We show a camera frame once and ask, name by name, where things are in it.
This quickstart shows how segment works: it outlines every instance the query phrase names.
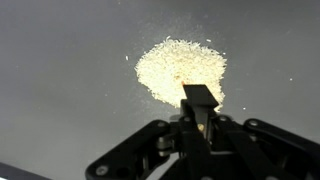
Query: dark gray background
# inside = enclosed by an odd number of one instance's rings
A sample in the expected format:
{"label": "dark gray background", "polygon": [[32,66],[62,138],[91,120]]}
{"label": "dark gray background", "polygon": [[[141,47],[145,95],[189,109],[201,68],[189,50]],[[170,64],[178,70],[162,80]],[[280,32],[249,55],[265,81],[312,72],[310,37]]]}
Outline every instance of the dark gray background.
{"label": "dark gray background", "polygon": [[226,53],[223,113],[320,143],[319,1],[2,0],[0,161],[84,179],[117,143],[178,113],[134,71],[169,35]]}

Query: gray surface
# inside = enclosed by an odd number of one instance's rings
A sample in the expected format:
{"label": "gray surface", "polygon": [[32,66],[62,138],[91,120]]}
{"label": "gray surface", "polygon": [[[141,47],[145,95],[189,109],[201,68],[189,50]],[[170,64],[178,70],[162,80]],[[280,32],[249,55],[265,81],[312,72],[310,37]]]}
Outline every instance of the gray surface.
{"label": "gray surface", "polygon": [[133,69],[169,35],[226,52],[223,113],[320,142],[319,7],[316,0],[2,0],[0,161],[84,179],[107,150],[177,113],[154,100]]}

